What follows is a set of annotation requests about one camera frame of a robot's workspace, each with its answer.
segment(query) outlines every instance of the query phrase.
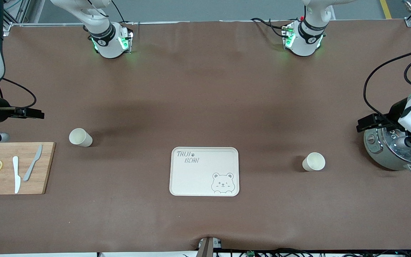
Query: bear drawing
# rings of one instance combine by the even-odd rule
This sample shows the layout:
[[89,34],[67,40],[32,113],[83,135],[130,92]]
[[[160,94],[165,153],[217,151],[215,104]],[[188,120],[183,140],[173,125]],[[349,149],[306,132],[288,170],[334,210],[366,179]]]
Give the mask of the bear drawing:
[[214,173],[212,177],[213,177],[213,182],[212,182],[213,192],[227,193],[227,192],[234,191],[235,189],[235,185],[233,182],[234,175],[232,173],[228,173],[226,175],[220,175],[218,173]]

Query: white knife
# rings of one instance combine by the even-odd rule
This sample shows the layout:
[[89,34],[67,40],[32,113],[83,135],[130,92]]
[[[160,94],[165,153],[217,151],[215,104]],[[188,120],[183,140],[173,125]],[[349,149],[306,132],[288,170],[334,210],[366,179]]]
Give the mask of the white knife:
[[28,171],[26,172],[25,176],[23,177],[23,181],[28,181],[31,176],[31,171],[33,171],[34,164],[36,161],[41,158],[41,153],[42,153],[42,144],[39,145],[39,148],[37,150],[36,155],[34,156],[33,162],[31,163],[30,167],[28,168]]
[[14,163],[15,193],[18,193],[18,190],[20,190],[21,183],[21,177],[18,175],[18,156],[14,156],[12,158],[12,162]]

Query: wooden cutting board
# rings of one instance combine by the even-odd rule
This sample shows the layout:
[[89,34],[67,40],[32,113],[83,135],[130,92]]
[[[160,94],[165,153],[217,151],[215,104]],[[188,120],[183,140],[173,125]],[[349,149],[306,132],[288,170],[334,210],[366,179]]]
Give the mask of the wooden cutting board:
[[[30,179],[25,182],[23,177],[40,144],[42,144],[41,158],[34,165]],[[0,160],[3,162],[3,167],[0,170],[0,194],[15,194],[14,165],[12,162],[14,156],[19,158],[18,175],[21,177],[18,194],[45,193],[54,150],[54,142],[0,143]]]

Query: rectangular white tray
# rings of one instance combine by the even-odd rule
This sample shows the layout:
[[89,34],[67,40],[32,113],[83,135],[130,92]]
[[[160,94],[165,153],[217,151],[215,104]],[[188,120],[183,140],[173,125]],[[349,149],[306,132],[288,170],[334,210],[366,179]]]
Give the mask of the rectangular white tray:
[[239,153],[232,147],[174,148],[169,190],[176,196],[237,195]]

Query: brown table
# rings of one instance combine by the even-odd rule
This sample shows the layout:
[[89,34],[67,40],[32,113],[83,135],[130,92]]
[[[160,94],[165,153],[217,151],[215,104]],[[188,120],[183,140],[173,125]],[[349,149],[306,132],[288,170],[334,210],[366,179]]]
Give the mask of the brown table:
[[[333,21],[311,57],[250,22],[135,32],[133,54],[115,60],[81,27],[15,27],[5,39],[6,78],[37,95],[46,119],[0,131],[57,147],[44,195],[0,196],[0,253],[180,251],[205,236],[244,249],[411,248],[411,173],[374,163],[355,130],[371,113],[367,75],[411,51],[403,20]],[[382,112],[411,92],[410,60],[372,79],[369,101]],[[11,104],[31,102],[1,86]],[[68,142],[76,127],[93,147]],[[237,148],[240,193],[171,195],[176,146]],[[302,172],[313,151],[326,168]]]

